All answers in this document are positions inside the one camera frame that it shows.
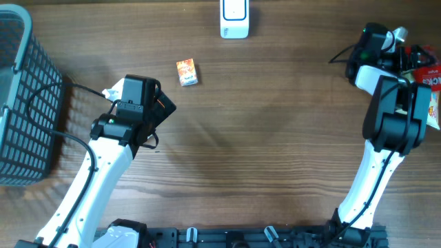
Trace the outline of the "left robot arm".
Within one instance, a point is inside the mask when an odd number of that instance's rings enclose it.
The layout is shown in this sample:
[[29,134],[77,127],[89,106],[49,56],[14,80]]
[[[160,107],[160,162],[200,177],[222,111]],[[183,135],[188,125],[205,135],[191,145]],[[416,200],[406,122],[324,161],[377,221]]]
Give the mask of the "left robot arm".
[[176,110],[158,80],[126,75],[101,94],[110,110],[92,123],[90,141],[77,175],[59,208],[33,241],[17,247],[154,247],[147,226],[116,220],[101,236],[97,227],[119,178],[138,150],[157,138],[156,128]]

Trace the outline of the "yellow chips bag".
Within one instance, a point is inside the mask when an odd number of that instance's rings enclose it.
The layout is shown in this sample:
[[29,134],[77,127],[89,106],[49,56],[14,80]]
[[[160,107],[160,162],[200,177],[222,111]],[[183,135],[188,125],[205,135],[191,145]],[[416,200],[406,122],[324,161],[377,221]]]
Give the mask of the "yellow chips bag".
[[[411,72],[411,70],[403,72],[402,76],[406,79],[408,79],[411,83],[414,83],[416,80],[413,77],[413,74]],[[432,92],[431,93],[431,101],[429,104],[429,110],[428,110],[428,117],[427,117],[427,125],[440,130],[440,126],[439,126],[439,109],[438,109],[438,104],[439,104],[439,99],[440,99],[440,93],[439,92]]]

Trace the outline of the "orange Kleenex Enjoy pack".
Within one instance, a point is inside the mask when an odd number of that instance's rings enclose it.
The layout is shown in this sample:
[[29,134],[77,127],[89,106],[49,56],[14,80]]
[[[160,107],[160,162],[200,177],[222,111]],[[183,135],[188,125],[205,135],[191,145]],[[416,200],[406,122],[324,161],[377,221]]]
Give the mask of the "orange Kleenex Enjoy pack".
[[196,66],[193,59],[186,59],[176,63],[178,77],[182,86],[194,85],[198,83]]

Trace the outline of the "red snack packet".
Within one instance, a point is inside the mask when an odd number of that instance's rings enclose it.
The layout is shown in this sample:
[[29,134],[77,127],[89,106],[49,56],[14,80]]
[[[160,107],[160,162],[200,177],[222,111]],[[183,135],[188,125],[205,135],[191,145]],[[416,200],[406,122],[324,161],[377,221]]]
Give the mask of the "red snack packet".
[[407,68],[413,71],[418,83],[431,86],[434,92],[440,91],[440,59],[431,45],[410,45],[405,48],[408,56]]

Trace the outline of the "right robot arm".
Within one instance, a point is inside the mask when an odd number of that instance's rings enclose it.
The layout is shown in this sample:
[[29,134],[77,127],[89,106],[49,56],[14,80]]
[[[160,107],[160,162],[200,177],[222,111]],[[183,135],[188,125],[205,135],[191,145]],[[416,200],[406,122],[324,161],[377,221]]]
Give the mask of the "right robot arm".
[[365,149],[349,193],[322,235],[322,247],[379,247],[382,228],[373,227],[381,196],[393,172],[425,138],[431,87],[409,79],[416,69],[438,64],[420,45],[404,46],[404,27],[367,23],[343,62],[350,84],[371,96],[362,136]]

